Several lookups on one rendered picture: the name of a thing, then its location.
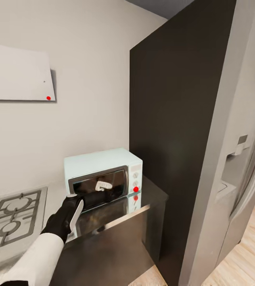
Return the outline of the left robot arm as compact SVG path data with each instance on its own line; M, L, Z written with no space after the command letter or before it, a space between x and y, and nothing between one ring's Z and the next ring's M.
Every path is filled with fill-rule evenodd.
M98 181L95 191L66 196L32 246L0 280L0 286L49 286L61 251L83 209L110 203L123 192L110 193L112 185Z

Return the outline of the microwave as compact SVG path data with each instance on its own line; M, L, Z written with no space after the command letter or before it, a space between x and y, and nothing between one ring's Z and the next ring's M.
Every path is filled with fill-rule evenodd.
M98 181L112 185L110 193L123 192L110 203L142 190L143 160L123 147L63 159L66 196L95 191ZM80 215L108 203L83 209Z

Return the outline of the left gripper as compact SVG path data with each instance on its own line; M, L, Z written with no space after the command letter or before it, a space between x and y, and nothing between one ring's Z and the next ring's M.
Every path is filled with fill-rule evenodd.
M98 205L101 204L102 202L104 203L110 203L112 200L114 201L117 199L120 195L123 194L123 192L118 192L118 193L110 193L110 189L105 189L104 191L94 191L91 192L94 198L94 204L93 205Z

